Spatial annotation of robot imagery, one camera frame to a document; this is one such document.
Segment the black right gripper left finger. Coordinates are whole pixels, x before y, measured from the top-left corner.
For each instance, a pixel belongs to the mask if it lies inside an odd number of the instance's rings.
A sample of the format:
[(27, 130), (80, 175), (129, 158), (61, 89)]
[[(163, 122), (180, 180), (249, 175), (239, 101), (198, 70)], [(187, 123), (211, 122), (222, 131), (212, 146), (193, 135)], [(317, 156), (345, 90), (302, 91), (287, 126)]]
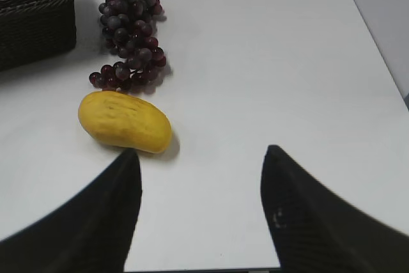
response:
[(1, 272), (123, 272), (142, 197), (139, 157), (122, 152), (72, 199), (1, 241)]

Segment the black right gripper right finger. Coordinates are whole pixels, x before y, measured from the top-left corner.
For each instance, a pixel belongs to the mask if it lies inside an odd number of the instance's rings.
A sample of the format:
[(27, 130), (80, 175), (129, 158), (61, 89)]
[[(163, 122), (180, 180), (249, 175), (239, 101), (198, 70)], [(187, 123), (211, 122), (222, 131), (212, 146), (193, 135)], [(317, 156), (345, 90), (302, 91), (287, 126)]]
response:
[(282, 272), (408, 272), (408, 236), (347, 203), (281, 147), (267, 148), (261, 202)]

